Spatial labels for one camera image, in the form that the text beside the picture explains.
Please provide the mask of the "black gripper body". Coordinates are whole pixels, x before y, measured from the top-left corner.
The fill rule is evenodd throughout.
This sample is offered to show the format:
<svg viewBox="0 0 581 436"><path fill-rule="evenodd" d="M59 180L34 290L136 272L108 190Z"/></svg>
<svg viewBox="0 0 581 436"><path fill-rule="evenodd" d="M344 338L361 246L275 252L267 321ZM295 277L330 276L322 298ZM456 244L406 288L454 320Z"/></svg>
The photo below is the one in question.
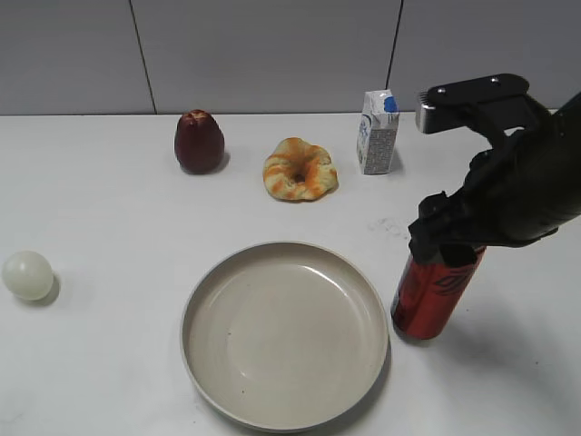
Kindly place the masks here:
<svg viewBox="0 0 581 436"><path fill-rule="evenodd" d="M580 96L508 141L485 178L465 186L461 241L523 247L580 216Z"/></svg>

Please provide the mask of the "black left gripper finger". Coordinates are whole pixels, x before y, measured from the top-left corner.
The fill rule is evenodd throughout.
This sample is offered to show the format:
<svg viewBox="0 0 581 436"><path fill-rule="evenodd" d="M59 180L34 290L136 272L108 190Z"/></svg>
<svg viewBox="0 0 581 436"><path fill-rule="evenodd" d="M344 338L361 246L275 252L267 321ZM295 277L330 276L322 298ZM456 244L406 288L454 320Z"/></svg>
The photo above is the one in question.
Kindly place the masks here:
<svg viewBox="0 0 581 436"><path fill-rule="evenodd" d="M457 231L466 214L458 196L444 191L419 203L419 216L409 226L409 249L417 264L475 264L475 249Z"/></svg>

